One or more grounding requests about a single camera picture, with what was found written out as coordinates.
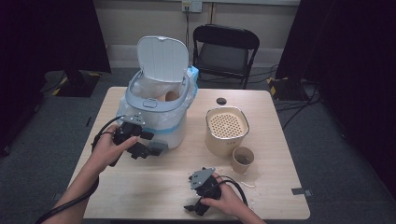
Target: paper cup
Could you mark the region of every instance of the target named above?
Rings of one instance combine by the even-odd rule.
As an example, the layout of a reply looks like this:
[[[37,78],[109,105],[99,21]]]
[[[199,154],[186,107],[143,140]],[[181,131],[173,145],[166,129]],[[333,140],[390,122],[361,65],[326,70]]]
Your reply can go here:
[[[254,161],[254,154],[248,147],[237,147],[233,151],[233,161],[231,163],[233,171],[244,175],[248,167]]]

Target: beige basket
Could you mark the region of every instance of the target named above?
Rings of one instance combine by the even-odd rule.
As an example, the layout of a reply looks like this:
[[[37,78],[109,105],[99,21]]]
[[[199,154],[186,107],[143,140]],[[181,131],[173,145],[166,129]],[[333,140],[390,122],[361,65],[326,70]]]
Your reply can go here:
[[[207,148],[215,155],[228,157],[248,134],[248,121],[242,111],[233,106],[211,109],[206,114]]]

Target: person's hand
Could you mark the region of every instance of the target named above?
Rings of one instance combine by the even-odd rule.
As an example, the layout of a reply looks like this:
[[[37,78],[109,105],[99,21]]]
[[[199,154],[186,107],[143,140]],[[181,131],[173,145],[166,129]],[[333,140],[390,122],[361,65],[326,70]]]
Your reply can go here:
[[[93,149],[86,165],[101,173],[111,162],[115,161],[124,150],[133,146],[137,142],[137,137],[133,136],[118,146],[114,144],[113,133],[118,128],[118,125],[113,124],[104,131],[97,142],[96,147]]]
[[[216,173],[213,173],[213,177],[218,180],[218,183],[222,181],[221,177]],[[265,224],[259,216],[242,202],[230,185],[223,183],[219,187],[221,189],[219,200],[203,198],[201,203],[216,207],[226,215],[237,217],[244,224]]]
[[[216,178],[218,183],[222,181],[222,178],[216,173],[213,173],[213,177]],[[235,216],[242,207],[246,207],[230,185],[224,183],[219,185],[219,187],[221,189],[221,198],[219,200],[203,198],[201,203],[216,207],[229,216]]]

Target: white appliance lid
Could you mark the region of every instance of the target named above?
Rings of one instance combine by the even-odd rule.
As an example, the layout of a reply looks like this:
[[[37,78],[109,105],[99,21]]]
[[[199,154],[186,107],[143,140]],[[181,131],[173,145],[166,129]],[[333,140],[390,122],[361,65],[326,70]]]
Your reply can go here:
[[[181,82],[189,65],[189,52],[179,40],[145,36],[137,43],[137,57],[144,76],[163,82]]]

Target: wall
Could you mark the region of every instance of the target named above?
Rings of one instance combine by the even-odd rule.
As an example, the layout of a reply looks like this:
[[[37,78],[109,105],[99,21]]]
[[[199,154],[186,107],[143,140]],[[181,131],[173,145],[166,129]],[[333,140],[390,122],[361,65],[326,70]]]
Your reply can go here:
[[[187,45],[187,19],[180,2],[95,0],[94,3],[104,40],[110,46],[135,46],[145,35],[169,36]],[[203,2],[201,13],[189,14],[189,49],[192,49],[194,28],[213,22],[245,28],[259,37],[261,50],[255,65],[277,63],[296,11],[297,6]]]

